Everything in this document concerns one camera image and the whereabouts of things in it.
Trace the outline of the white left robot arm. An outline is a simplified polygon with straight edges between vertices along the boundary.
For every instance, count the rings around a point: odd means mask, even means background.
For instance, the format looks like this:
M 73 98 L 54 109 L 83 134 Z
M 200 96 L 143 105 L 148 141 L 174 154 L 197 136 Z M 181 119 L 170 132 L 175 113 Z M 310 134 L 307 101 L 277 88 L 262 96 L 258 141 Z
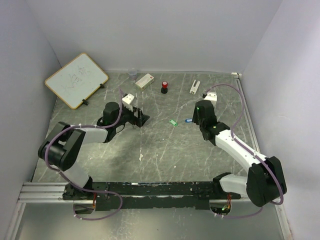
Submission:
M 130 110 L 116 102 L 108 102 L 94 127 L 76 127 L 58 122 L 39 147 L 38 157 L 47 160 L 49 165 L 76 185 L 72 187 L 74 196 L 89 199 L 94 192 L 93 179 L 77 163 L 82 145 L 108 143 L 116 136 L 118 127 L 130 123 L 141 128 L 149 118 L 138 107 Z

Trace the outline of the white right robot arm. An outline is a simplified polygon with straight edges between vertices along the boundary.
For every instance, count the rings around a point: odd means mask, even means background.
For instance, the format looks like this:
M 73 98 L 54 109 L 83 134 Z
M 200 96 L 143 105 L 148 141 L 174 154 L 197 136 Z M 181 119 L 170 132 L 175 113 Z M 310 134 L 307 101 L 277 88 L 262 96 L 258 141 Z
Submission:
M 280 160 L 267 157 L 240 140 L 229 126 L 219 122 L 211 101 L 200 100 L 195 104 L 193 123 L 199 126 L 204 140 L 224 150 L 246 171 L 246 176 L 222 174 L 214 180 L 212 193 L 223 199 L 229 193 L 247 197 L 257 207 L 268 203 L 282 204 L 287 186 Z

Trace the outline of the green key tag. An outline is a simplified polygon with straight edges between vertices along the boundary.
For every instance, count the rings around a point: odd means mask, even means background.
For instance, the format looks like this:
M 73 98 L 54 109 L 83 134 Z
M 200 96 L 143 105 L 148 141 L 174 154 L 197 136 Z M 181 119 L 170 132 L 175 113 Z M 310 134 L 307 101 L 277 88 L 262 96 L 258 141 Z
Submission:
M 173 119 L 171 119 L 169 122 L 170 122 L 173 126 L 177 126 L 177 125 L 178 125 L 178 123 L 177 123 L 176 121 L 174 121 Z

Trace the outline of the blue key tag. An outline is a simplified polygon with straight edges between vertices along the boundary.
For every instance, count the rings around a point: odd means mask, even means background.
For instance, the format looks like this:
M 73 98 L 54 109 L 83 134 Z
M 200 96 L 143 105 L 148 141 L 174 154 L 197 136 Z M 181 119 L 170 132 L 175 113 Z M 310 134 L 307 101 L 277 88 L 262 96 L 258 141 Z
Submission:
M 191 119 L 191 118 L 187 118 L 186 120 L 185 120 L 185 122 L 186 123 L 191 123 L 193 120 Z

